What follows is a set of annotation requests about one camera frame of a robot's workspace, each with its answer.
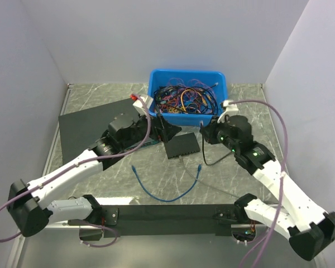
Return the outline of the small black network switch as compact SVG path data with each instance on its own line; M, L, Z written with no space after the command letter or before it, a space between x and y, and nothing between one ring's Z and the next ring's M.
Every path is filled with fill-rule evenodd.
M168 159L194 154L200 151L195 133L186 133L173 137L164 144Z

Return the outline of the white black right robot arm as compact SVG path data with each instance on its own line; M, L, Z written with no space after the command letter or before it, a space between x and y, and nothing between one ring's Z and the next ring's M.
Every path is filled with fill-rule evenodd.
M283 212L265 204L252 194L234 203L234 216L241 222L260 222L285 237L294 252L311 261L335 240L335 212L326 212L312 201L281 169L281 164L263 144L254 141L252 126L244 116L225 120L212 117L200 129L204 140L223 144L239 166L263 184L281 201Z

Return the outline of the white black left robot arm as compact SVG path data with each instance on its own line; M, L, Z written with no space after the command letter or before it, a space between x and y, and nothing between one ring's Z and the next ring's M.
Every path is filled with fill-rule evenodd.
M49 223L66 219L85 220L95 224L101 217L101 206L91 195L77 201L58 200L69 187L101 173L129 152L142 147L151 138L169 142L181 127L170 124L161 114L140 115L137 121L121 114L114 118L101 138L72 161L29 183L22 180L10 186L7 210L24 237L43 230Z

